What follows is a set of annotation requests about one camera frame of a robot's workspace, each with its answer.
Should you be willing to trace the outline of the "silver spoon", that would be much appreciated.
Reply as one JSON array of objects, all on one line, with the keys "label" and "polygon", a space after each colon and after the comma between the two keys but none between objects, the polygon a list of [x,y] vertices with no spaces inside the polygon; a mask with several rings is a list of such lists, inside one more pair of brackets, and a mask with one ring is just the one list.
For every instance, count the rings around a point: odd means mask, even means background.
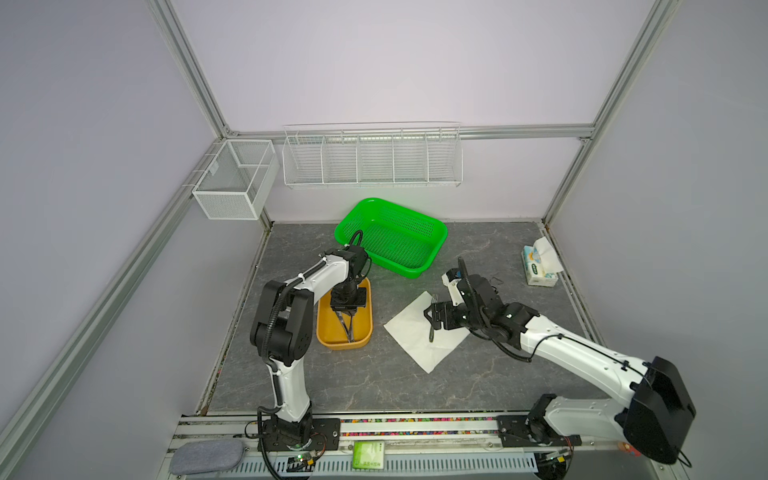
[{"label": "silver spoon", "polygon": [[351,343],[354,340],[353,316],[349,311],[337,311],[336,314],[344,330],[346,341]]}]

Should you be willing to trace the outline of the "white paper napkin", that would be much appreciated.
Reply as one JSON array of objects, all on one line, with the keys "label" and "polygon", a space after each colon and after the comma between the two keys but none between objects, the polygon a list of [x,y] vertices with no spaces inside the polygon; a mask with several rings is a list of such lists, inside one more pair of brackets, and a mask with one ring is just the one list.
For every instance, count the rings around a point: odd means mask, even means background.
[{"label": "white paper napkin", "polygon": [[424,291],[384,325],[405,353],[426,373],[431,373],[469,335],[464,327],[436,330],[434,342],[429,343],[430,323],[423,311],[432,304],[432,300],[433,296]]}]

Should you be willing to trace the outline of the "silver fork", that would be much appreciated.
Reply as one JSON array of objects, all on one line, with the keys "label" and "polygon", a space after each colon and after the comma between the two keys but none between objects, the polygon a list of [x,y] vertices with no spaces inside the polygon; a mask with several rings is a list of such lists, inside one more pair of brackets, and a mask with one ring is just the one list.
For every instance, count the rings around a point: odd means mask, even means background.
[{"label": "silver fork", "polygon": [[354,316],[355,313],[351,310],[342,311],[340,313],[340,320],[345,329],[347,340],[353,342],[355,340],[354,335]]}]

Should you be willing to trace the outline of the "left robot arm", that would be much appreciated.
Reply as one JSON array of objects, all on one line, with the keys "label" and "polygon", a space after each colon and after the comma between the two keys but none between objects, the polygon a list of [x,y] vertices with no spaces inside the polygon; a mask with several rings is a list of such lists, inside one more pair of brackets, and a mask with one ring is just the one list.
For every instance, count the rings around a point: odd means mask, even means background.
[{"label": "left robot arm", "polygon": [[370,287],[365,284],[371,258],[356,230],[343,247],[323,253],[307,270],[263,288],[250,331],[250,343],[266,365],[274,405],[258,411],[270,419],[259,423],[261,436],[274,434],[279,445],[305,449],[315,432],[312,403],[306,390],[303,358],[312,339],[314,309],[330,296],[330,309],[346,338],[355,333],[355,316],[368,310]]}]

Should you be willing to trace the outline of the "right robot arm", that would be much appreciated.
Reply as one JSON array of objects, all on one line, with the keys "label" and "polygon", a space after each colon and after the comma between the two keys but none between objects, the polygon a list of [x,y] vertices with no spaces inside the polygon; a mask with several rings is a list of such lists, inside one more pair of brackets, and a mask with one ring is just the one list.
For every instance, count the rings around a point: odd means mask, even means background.
[{"label": "right robot arm", "polygon": [[603,402],[544,395],[531,408],[529,431],[627,442],[662,464],[684,459],[683,444],[696,409],[678,368],[655,357],[644,361],[589,341],[519,302],[505,303],[489,281],[452,269],[442,277],[450,298],[423,311],[432,330],[465,328],[505,355],[529,363],[541,357],[606,394]]}]

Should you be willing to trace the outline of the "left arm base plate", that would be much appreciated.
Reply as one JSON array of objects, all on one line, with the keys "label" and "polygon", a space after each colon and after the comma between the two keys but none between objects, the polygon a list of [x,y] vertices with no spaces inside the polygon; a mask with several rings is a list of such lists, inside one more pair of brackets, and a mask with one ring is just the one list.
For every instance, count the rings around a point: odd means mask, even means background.
[{"label": "left arm base plate", "polygon": [[341,440],[341,419],[321,417],[287,422],[268,417],[259,423],[259,430],[268,451],[336,451]]}]

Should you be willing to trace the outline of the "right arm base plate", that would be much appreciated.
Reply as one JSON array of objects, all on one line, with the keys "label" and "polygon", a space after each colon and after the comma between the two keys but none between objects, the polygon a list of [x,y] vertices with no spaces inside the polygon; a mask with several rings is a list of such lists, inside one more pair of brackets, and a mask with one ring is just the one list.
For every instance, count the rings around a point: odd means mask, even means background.
[{"label": "right arm base plate", "polygon": [[500,415],[496,417],[498,436],[502,446],[512,447],[577,447],[582,445],[579,435],[557,434],[543,419],[529,420],[527,415]]}]

